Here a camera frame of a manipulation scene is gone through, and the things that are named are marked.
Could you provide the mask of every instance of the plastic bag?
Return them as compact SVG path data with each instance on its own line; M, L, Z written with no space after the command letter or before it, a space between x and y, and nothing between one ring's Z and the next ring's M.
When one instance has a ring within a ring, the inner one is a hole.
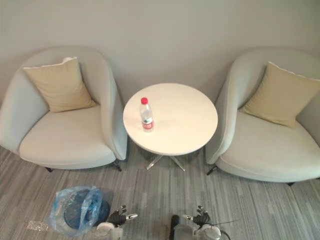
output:
M73 237L86 233L108 218L109 204L95 186L76 186L56 193L47 223L59 233Z

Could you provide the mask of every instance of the bottle label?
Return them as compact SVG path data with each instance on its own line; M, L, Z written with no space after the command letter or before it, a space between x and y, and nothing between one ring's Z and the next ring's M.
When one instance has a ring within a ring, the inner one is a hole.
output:
M152 129L154 127L154 121L149 122L149 123L142 123L142 126L144 129Z

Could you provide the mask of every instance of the table top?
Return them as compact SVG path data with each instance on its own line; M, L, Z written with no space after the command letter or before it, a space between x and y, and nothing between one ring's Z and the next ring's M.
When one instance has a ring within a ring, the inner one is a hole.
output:
M140 117L141 98L148 98L154 121L145 132ZM178 83L161 83L134 94L124 107L124 127L143 149L160 155L178 156L203 147L218 125L214 104L199 90Z

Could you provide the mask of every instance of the metal table leg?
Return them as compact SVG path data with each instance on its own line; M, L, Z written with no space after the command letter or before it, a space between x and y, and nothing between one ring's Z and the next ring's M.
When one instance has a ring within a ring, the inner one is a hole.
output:
M152 168L162 157L163 155L156 156L155 159L146 167L146 169L149 170Z
M175 156L169 156L181 169L182 171L186 171L186 169L182 166L182 164L178 161Z

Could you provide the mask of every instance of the gray striped carpet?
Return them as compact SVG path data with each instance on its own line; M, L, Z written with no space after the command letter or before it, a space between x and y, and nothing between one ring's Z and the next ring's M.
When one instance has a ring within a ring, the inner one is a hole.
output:
M74 238L52 229L27 229L43 222L57 191L78 186L102 188L112 210L126 204L139 217L123 227L126 240L166 240L173 214L195 214L203 205L214 223L233 240L320 240L320 181L294 184L259 182L218 170L210 176L203 151L178 157L181 171L168 157L145 168L154 157L130 143L122 172L111 166L49 173L0 148L0 239L91 240L93 231Z

